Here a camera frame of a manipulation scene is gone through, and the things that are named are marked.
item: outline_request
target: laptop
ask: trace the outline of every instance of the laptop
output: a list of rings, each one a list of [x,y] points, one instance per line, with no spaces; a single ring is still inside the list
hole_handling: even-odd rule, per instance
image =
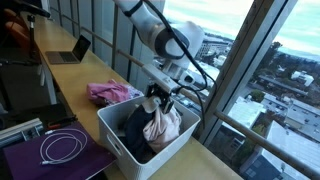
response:
[[[47,51],[46,55],[50,64],[79,64],[90,45],[91,42],[80,35],[72,51]]]

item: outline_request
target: city view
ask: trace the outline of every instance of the city view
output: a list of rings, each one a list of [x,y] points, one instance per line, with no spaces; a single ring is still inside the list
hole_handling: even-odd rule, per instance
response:
[[[206,36],[195,60],[216,79],[252,2],[167,0],[164,14],[172,22],[191,20],[203,27]],[[228,113],[316,170],[320,170],[320,22],[314,19],[320,18],[319,8],[318,1],[298,1]],[[199,112],[187,98],[177,98]],[[209,150],[245,179],[308,179],[226,123]]]

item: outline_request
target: sky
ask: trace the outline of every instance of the sky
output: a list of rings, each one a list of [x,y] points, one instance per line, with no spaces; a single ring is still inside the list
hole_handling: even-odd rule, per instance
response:
[[[193,21],[205,31],[234,39],[252,2],[166,0],[164,15],[170,20]],[[297,51],[302,51],[320,56],[320,0],[298,0],[274,41],[283,44],[280,50],[284,52],[299,55]]]

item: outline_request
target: white cable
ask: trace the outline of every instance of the white cable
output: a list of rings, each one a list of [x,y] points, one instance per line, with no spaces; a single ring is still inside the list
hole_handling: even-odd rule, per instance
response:
[[[51,131],[47,131],[45,134],[47,134],[47,135],[48,135],[48,134],[52,134],[53,132],[56,132],[56,131],[76,131],[76,132],[79,132],[79,133],[81,133],[81,134],[84,136],[85,142],[82,144],[82,142],[81,142],[78,138],[76,138],[74,135],[72,135],[72,134],[70,134],[70,133],[55,133],[55,134],[53,134],[53,135],[48,136],[48,137],[42,142],[42,144],[41,144],[41,146],[40,146],[40,156],[41,156],[41,158],[42,158],[42,160],[43,160],[40,164],[42,164],[42,165],[45,165],[45,164],[62,164],[62,163],[68,162],[68,161],[74,159],[75,157],[77,157],[77,156],[81,153],[81,151],[85,148],[85,146],[87,145],[87,136],[86,136],[82,131],[80,131],[80,130],[78,130],[78,129],[58,129],[58,130],[51,130]],[[55,136],[62,136],[62,137],[59,137],[58,139],[52,141],[52,142],[47,146],[47,148],[45,149],[45,154],[46,154],[46,157],[45,157],[45,156],[43,155],[43,146],[44,146],[44,144],[46,143],[46,141],[47,141],[48,139],[50,139],[50,138],[52,138],[52,137],[55,137]],[[75,146],[74,146],[73,150],[72,150],[69,154],[67,154],[67,155],[65,155],[64,157],[61,157],[61,158],[59,158],[59,159],[54,159],[54,158],[52,158],[52,157],[49,155],[48,150],[49,150],[49,148],[50,148],[53,144],[61,141],[62,139],[73,139],[73,140],[75,140],[75,142],[76,142],[76,143],[75,143]],[[74,151],[77,149],[78,144],[80,145],[80,150],[79,150],[77,153],[75,153],[74,155],[72,155],[72,154],[74,153]]]

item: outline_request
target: charging cable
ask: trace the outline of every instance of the charging cable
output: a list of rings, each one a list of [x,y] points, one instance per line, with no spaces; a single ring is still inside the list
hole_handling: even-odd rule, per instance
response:
[[[66,132],[59,132],[59,133],[54,133],[52,134],[53,132],[57,132],[57,131],[76,131],[80,134],[83,135],[84,139],[85,139],[85,142],[81,142],[77,137],[75,137],[74,135],[72,135],[71,133],[66,133]],[[77,157],[81,151],[85,148],[85,146],[87,145],[87,136],[80,130],[77,130],[77,129],[58,129],[58,130],[51,130],[51,131],[47,131],[45,133],[46,135],[48,134],[52,134],[50,136],[48,136],[41,144],[41,147],[40,147],[40,155],[41,155],[41,158],[42,158],[42,162],[40,162],[41,165],[46,165],[46,164],[62,164],[62,163],[66,163],[72,159],[74,159],[75,157]],[[55,139],[54,141],[52,141],[48,146],[47,148],[45,148],[45,156],[43,154],[44,152],[44,144],[49,140],[49,139],[52,139],[53,137],[56,137],[56,136],[59,136],[59,138]],[[53,157],[51,157],[48,153],[50,147],[61,141],[62,139],[72,139],[74,140],[76,143],[75,143],[75,146],[74,148],[72,149],[72,151],[65,155],[64,157],[61,157],[61,158],[58,158],[58,159],[55,159]]]

